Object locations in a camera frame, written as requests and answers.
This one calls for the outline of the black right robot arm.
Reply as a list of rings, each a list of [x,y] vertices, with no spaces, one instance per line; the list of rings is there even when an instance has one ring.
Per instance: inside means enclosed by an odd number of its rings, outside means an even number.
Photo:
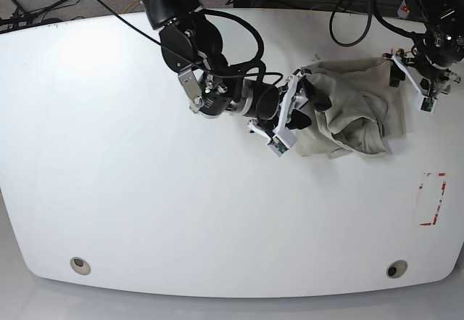
[[[199,0],[141,0],[153,29],[159,33],[165,64],[178,75],[191,109],[216,118],[224,112],[250,119],[251,126],[273,137],[275,128],[304,129],[311,125],[303,112],[306,104],[325,112],[332,104],[296,71],[295,79],[283,86],[265,83],[262,61],[264,42],[259,32],[240,17],[204,9]],[[220,31],[207,19],[223,17],[250,32],[257,52],[248,61],[228,63]]]

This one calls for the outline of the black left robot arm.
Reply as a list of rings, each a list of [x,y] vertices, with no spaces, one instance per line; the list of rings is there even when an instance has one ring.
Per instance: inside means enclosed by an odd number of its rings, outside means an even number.
[[[394,55],[393,61],[403,72],[413,67],[422,75],[418,91],[434,101],[458,78],[450,66],[463,60],[463,4],[459,0],[404,0],[410,14],[420,18],[424,33],[398,28],[382,18],[377,0],[372,0],[373,14],[385,28],[413,41],[413,58]]]

